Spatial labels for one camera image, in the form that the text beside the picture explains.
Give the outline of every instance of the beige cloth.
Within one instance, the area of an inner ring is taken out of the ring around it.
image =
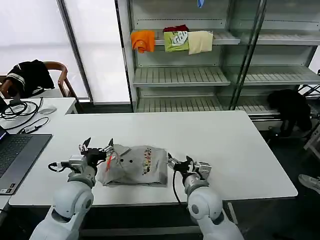
[[[191,31],[188,33],[189,55],[212,51],[214,35],[208,31]]]

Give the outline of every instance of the orange cloth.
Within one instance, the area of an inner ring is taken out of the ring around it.
[[[138,52],[143,54],[145,51],[154,52],[155,51],[155,32],[144,30],[135,31],[131,33],[131,44],[133,49],[138,49]]]

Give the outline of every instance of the gray t-shirt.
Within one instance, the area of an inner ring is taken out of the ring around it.
[[[98,181],[103,185],[167,184],[168,155],[164,149],[152,146],[126,147],[119,144],[115,144],[114,149],[119,157],[111,160],[108,169],[107,162],[99,166]]]

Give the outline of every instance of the hanging clothes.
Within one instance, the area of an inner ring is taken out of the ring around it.
[[[131,44],[133,49],[137,49],[143,54],[145,51],[155,51],[155,32],[150,30],[135,31],[131,33]]]
[[[202,6],[205,4],[205,0],[197,0],[198,1],[198,8],[202,8]]]
[[[208,31],[191,31],[188,33],[189,55],[211,52],[214,35]]]
[[[189,49],[187,31],[164,32],[164,48],[166,52],[177,52]]]
[[[178,32],[178,31],[182,31],[182,32],[189,32],[189,28],[184,24],[184,25],[180,25],[180,26],[169,26],[169,27],[165,27],[163,29],[163,32]]]

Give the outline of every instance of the sneaker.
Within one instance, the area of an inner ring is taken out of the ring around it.
[[[299,182],[312,190],[315,190],[318,194],[320,194],[320,177],[318,176],[317,178],[304,175],[304,174],[299,174]]]

